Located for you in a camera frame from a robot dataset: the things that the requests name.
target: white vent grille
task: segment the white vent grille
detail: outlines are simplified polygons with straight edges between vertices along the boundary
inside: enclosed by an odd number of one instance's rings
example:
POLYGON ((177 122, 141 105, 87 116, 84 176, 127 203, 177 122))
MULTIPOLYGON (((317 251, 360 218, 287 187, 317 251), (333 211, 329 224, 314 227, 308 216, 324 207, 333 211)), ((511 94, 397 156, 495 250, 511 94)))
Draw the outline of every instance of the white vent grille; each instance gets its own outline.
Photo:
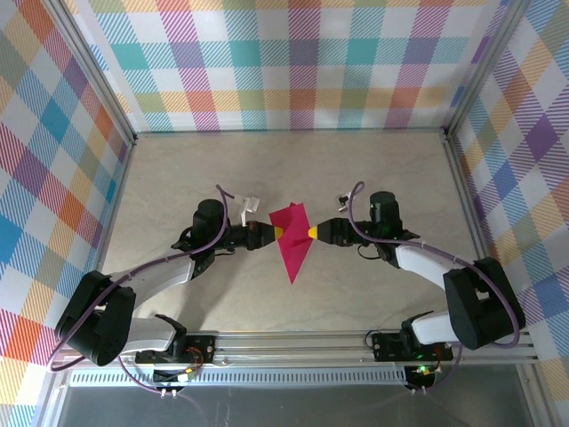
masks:
MULTIPOLYGON (((132 374, 144 383, 152 379, 151 369, 132 374)), ((406 383, 402 367, 360 368, 203 368, 191 385, 351 385, 406 383)), ((119 368, 78 369, 73 372, 70 386, 124 387, 134 384, 119 368)))

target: white connector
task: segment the white connector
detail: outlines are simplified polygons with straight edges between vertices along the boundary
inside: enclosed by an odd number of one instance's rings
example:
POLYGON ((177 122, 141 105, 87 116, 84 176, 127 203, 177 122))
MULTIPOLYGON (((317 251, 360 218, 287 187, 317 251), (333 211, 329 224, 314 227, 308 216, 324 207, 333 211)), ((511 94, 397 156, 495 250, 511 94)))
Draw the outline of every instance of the white connector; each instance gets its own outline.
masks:
POLYGON ((352 195, 352 192, 349 191, 345 194, 339 194, 336 196, 336 205, 338 206, 338 212, 344 213, 348 211, 348 201, 349 197, 352 195))
POLYGON ((239 216, 241 217, 241 225, 244 227, 247 223, 247 213, 255 214, 259 208, 260 199, 255 196, 243 197, 235 195, 234 202, 241 205, 239 209, 239 216))

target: table surface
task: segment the table surface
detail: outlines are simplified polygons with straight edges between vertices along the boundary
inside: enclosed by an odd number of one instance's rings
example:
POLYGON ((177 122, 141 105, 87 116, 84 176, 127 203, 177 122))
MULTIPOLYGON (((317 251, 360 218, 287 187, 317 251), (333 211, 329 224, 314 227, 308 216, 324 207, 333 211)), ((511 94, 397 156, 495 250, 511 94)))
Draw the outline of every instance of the table surface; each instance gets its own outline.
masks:
MULTIPOLYGON (((201 200, 219 198, 216 183, 260 198, 250 219, 269 222, 269 213, 295 202, 316 225, 339 216, 334 197, 359 180, 366 188, 355 202, 357 219, 368 219, 370 194, 392 191, 407 229, 475 256, 437 133, 189 133, 139 140, 103 271, 162 254, 191 225, 201 200)), ((237 204, 229 213, 238 223, 237 204)), ((162 313, 188 330, 351 330, 399 328, 445 305, 444 293, 413 273, 363 260, 355 247, 315 241, 293 285, 273 244, 218 258, 201 277, 155 296, 137 314, 162 313)))

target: red fabric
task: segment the red fabric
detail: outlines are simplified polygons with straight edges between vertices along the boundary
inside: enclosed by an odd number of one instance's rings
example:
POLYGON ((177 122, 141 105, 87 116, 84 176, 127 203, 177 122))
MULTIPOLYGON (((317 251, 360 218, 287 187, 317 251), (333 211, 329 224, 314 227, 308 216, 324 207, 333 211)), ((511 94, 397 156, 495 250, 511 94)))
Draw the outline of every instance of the red fabric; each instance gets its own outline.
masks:
POLYGON ((294 203, 268 216, 273 226, 283 229, 283 236, 278 239, 278 247, 292 284, 312 244, 312 238, 309 237, 309 218, 304 205, 294 203))

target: plaid wall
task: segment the plaid wall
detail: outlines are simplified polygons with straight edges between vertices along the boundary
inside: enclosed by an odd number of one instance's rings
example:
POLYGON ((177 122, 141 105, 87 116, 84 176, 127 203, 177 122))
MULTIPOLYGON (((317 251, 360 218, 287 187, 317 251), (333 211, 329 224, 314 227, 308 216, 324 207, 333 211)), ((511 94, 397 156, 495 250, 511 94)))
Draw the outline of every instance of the plaid wall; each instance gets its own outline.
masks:
POLYGON ((68 0, 154 132, 440 127, 506 3, 68 0))
POLYGON ((534 0, 460 129, 462 167, 569 425, 569 1, 534 0))
POLYGON ((29 425, 127 145, 40 0, 0 1, 0 425, 29 425))

